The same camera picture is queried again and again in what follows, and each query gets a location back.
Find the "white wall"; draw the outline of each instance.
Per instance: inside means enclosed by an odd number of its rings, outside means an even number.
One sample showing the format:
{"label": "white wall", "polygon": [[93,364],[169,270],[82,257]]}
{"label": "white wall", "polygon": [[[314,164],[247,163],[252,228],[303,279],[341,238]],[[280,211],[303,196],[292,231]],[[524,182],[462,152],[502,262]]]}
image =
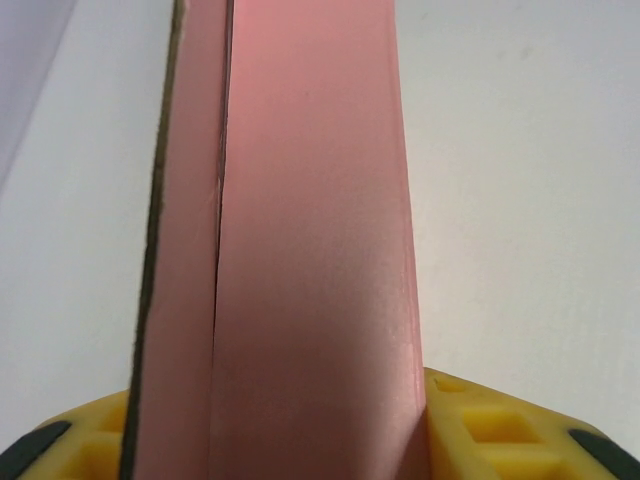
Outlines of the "white wall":
{"label": "white wall", "polygon": [[640,4],[396,10],[426,364],[640,455]]}
{"label": "white wall", "polygon": [[5,182],[0,451],[128,385],[172,4],[77,3]]}

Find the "white background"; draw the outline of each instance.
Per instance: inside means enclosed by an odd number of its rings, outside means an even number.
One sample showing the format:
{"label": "white background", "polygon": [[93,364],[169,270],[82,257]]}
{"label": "white background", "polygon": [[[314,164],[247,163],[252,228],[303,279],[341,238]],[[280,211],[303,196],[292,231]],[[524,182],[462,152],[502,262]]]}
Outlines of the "white background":
{"label": "white background", "polygon": [[[0,196],[0,449],[127,387],[171,3],[79,0]],[[640,456],[640,6],[397,16],[425,362]]]}

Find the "pink cardboard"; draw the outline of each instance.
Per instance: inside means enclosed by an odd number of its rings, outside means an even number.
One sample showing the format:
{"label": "pink cardboard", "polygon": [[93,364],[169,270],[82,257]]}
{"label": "pink cardboard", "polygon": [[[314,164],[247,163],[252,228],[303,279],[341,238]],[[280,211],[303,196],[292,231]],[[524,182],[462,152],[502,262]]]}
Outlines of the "pink cardboard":
{"label": "pink cardboard", "polygon": [[426,477],[393,13],[235,0],[210,478]]}
{"label": "pink cardboard", "polygon": [[144,337],[137,480],[209,478],[226,4],[186,2],[179,32],[155,285]]}

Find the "black rubber pad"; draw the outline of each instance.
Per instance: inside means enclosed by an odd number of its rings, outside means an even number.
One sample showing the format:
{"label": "black rubber pad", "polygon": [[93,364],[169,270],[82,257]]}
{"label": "black rubber pad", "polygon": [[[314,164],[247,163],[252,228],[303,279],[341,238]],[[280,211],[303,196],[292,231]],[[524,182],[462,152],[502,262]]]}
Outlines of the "black rubber pad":
{"label": "black rubber pad", "polygon": [[0,454],[0,479],[20,477],[70,426],[70,422],[54,422],[18,439]]}
{"label": "black rubber pad", "polygon": [[640,479],[640,462],[617,443],[580,429],[569,430],[569,435],[618,480]]}

